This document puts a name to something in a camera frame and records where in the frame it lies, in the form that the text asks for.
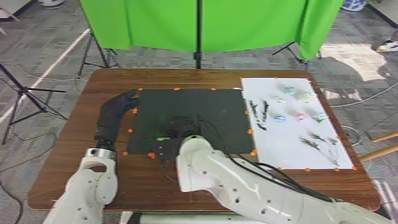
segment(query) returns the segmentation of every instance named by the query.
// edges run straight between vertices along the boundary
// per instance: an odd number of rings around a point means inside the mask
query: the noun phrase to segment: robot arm
[[[45,224],[98,224],[104,221],[104,207],[118,191],[116,153],[107,149],[88,149],[79,171],[73,174],[66,192],[56,202]]]
[[[116,96],[102,106],[95,137],[96,148],[88,149],[45,224],[100,224],[104,222],[104,207],[112,202],[118,192],[114,142],[125,113],[139,105],[139,99],[132,98],[134,95],[136,91],[132,90]]]
[[[237,162],[262,172],[246,160]],[[358,205],[315,198],[255,175],[214,150],[201,136],[184,142],[178,179],[184,192],[207,190],[223,206],[267,224],[391,224]]]

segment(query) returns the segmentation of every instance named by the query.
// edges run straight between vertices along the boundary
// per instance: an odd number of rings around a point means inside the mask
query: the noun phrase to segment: white wall
[[[2,7],[9,10],[15,14],[18,9],[27,5],[33,0],[0,0]],[[0,18],[9,18],[6,12],[0,10]]]
[[[384,0],[381,3],[372,3],[372,6],[398,23],[398,0]]]

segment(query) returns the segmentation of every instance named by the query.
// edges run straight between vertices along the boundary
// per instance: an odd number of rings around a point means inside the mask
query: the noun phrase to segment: paper with drawings
[[[283,169],[352,169],[310,80],[246,78],[242,85],[260,161]]]

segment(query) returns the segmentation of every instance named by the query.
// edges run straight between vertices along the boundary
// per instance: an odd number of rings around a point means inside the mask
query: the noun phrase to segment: green screen
[[[203,51],[228,52],[295,41],[317,56],[343,0],[203,0]],[[196,0],[82,0],[104,48],[196,51]]]

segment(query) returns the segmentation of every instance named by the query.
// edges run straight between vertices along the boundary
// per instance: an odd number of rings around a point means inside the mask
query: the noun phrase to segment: tiled floor
[[[33,75],[41,76],[73,40],[88,29],[79,0],[66,1],[63,8],[45,10],[36,4],[20,16],[22,22],[2,23],[9,33],[0,36],[0,62],[22,80],[25,85],[36,82],[20,64]],[[372,50],[390,37],[393,28],[379,16],[367,9],[359,14],[340,14],[322,54],[324,59],[311,61],[311,73],[317,77],[331,105],[358,102],[379,93],[398,81],[398,53],[381,55]],[[290,53],[278,56],[271,53],[278,48],[205,54],[205,68],[233,69],[301,69]],[[84,53],[84,44],[79,45],[66,60],[57,66],[50,78],[66,81],[45,80],[41,88],[66,90],[66,94],[56,94],[52,105],[68,116],[81,96],[86,81],[73,81]],[[123,67],[132,68],[194,68],[192,54],[168,50],[134,47],[132,51],[120,52],[118,60]],[[86,69],[84,78],[89,78],[95,68]],[[15,99],[15,92],[0,82],[0,115],[4,115]],[[359,154],[374,151],[397,140],[374,144],[370,137],[397,131],[398,127],[398,87],[367,103],[335,108],[343,125],[352,126],[363,134],[363,142],[356,146]],[[34,110],[27,104],[20,114]],[[65,121],[47,115],[40,115],[17,126],[17,133],[31,138],[43,133],[59,133]],[[31,141],[20,141],[17,137],[0,149],[0,170],[36,156],[52,146],[52,135]],[[11,193],[25,200],[34,179],[47,160],[47,155],[0,173],[2,182]],[[375,185],[381,188],[383,204],[398,220],[398,153],[390,154],[365,164]],[[18,204],[0,190],[0,224],[13,223],[18,215]],[[20,223],[41,223],[47,213],[27,207]],[[116,223],[118,215],[105,216],[107,222]]]

